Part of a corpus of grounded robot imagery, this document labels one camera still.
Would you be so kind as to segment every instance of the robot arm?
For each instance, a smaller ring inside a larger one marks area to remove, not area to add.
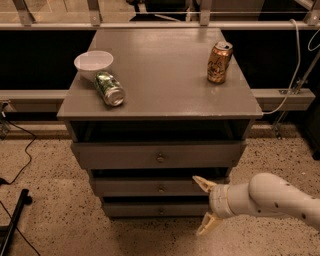
[[[197,234],[208,233],[222,219],[246,214],[255,217],[295,217],[320,231],[320,199],[309,196],[284,179],[260,173],[249,183],[221,185],[199,176],[193,179],[209,193],[210,208]]]

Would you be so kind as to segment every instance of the gray dresser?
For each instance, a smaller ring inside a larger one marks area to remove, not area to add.
[[[234,58],[224,84],[207,80],[219,40],[214,28],[97,31],[90,50],[113,54],[125,102],[106,106],[78,74],[58,118],[107,216],[201,216],[208,197],[192,176],[228,182],[262,112]]]

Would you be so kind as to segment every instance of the open drawer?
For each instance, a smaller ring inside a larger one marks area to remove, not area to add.
[[[73,143],[71,149],[83,169],[233,167],[245,149],[245,142]]]

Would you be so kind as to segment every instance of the speckled floor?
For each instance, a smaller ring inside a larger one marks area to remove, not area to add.
[[[63,126],[30,128],[31,164],[17,181],[0,187],[0,200],[12,213],[23,188],[33,203],[23,209],[18,227],[41,255],[320,255],[320,233],[295,219],[238,216],[224,220],[209,235],[196,237],[201,218],[110,220],[101,209],[70,150]],[[292,125],[282,127],[283,140],[268,125],[255,125],[232,183],[259,172],[277,174],[320,198],[320,162]],[[27,162],[29,140],[12,130],[0,141],[0,176],[12,180]],[[0,209],[0,225],[9,218]],[[9,255],[36,255],[16,232]]]

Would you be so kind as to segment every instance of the aluminum can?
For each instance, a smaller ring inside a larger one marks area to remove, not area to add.
[[[121,84],[108,72],[100,71],[95,76],[94,85],[107,105],[118,106],[125,98]]]
[[[225,82],[226,72],[232,52],[233,46],[228,42],[220,41],[215,44],[208,60],[209,81],[216,84],[222,84]]]

